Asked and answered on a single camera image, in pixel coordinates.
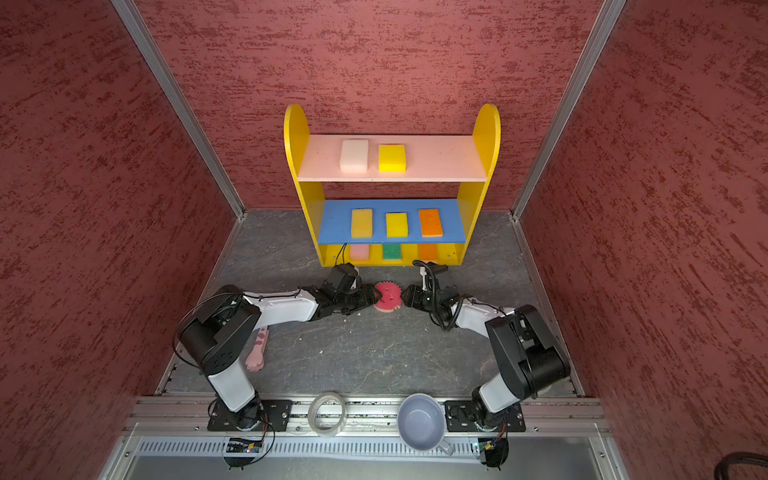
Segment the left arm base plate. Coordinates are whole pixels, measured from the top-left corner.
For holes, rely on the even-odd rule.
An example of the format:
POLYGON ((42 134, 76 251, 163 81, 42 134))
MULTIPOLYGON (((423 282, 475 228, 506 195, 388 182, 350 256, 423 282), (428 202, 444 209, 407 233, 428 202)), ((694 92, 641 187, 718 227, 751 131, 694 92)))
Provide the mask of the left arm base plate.
POLYGON ((256 397, 242 409, 231 411, 223 400, 216 398, 209 404, 207 430, 256 432, 272 428, 276 432, 284 432, 292 405, 293 402, 290 400, 262 400, 256 397))

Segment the beige white sponge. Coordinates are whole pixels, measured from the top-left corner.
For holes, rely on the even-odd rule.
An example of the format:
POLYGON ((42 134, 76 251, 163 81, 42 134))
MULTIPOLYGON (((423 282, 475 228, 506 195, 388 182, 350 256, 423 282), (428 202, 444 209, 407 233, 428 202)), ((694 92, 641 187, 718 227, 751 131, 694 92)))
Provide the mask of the beige white sponge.
POLYGON ((369 141, 345 139, 341 143, 339 169, 342 174, 364 174, 368 171, 369 141))

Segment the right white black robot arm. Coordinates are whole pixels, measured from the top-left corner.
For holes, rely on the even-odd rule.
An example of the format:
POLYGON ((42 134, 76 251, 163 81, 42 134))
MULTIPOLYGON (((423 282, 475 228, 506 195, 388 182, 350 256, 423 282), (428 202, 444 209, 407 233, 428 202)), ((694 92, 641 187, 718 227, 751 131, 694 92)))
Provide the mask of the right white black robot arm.
POLYGON ((567 355, 536 307, 503 308, 462 295, 446 265, 413 265, 422 284, 404 290, 402 303, 427 313, 444 332, 469 330, 490 342, 498 374, 472 392, 469 418, 477 427, 496 430, 515 405, 570 376, 567 355))

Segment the small yellow square sponge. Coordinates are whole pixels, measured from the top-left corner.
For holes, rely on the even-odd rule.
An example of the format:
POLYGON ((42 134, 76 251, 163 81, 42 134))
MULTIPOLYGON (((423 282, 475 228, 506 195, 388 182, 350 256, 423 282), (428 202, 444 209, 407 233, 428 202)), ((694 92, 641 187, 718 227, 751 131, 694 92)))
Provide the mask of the small yellow square sponge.
POLYGON ((386 214, 386 235, 388 238, 407 238, 409 235, 408 214, 395 212, 386 214))

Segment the orange sponge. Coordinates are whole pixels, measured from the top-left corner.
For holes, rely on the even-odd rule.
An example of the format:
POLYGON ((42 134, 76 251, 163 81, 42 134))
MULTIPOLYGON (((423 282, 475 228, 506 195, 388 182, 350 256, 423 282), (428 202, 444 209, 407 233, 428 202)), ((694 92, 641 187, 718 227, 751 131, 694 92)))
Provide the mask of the orange sponge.
POLYGON ((438 209, 420 209, 419 222, 423 238, 442 238, 444 236, 438 209))
POLYGON ((423 262, 437 262, 439 260, 438 246, 436 244, 419 244, 417 259, 423 262))

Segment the long yellow sponge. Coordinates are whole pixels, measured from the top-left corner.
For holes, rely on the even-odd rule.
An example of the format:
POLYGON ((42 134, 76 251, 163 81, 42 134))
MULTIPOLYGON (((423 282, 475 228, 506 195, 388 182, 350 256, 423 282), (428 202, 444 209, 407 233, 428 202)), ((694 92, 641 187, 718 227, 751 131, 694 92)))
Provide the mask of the long yellow sponge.
POLYGON ((373 236, 373 211, 371 209, 352 210, 350 235, 353 239, 369 239, 373 236))

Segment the round pink smiley sponge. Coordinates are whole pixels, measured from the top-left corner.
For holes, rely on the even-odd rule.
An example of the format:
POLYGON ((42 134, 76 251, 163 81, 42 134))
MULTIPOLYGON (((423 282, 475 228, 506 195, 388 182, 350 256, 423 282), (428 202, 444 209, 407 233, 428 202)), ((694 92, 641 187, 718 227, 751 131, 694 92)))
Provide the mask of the round pink smiley sponge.
POLYGON ((402 289, 394 282, 383 281, 375 285, 380 297, 374 307, 383 313, 392 313, 402 306, 402 289))

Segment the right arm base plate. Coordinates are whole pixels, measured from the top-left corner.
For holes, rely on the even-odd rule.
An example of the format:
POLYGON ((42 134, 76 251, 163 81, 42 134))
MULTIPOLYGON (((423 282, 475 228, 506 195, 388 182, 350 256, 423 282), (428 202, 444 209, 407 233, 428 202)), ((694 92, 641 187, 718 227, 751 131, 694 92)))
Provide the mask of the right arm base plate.
POLYGON ((496 413, 480 408, 474 400, 448 400, 444 402, 446 428, 449 432, 509 433, 526 431, 520 403, 496 413))

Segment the green sponge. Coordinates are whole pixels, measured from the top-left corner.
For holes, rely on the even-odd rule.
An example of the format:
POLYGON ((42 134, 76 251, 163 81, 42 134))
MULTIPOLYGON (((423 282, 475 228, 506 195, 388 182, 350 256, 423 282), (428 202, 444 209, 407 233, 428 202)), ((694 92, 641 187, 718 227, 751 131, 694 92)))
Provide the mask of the green sponge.
POLYGON ((383 244, 382 260, 385 262, 400 262, 402 260, 402 249, 400 244, 383 244))

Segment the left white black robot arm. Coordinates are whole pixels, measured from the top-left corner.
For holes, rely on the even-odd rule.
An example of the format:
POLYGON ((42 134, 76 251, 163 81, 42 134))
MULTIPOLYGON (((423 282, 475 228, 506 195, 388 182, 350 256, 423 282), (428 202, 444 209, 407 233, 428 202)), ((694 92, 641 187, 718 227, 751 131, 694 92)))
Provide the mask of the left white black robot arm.
POLYGON ((344 263, 333 267, 319 286, 264 294, 225 285, 193 307, 178 324, 172 346, 184 348, 188 354, 184 361, 198 369, 216 394, 209 427, 253 431, 270 426, 241 359, 253 332, 272 325, 348 316, 382 298, 375 285, 362 282, 358 270, 344 263))

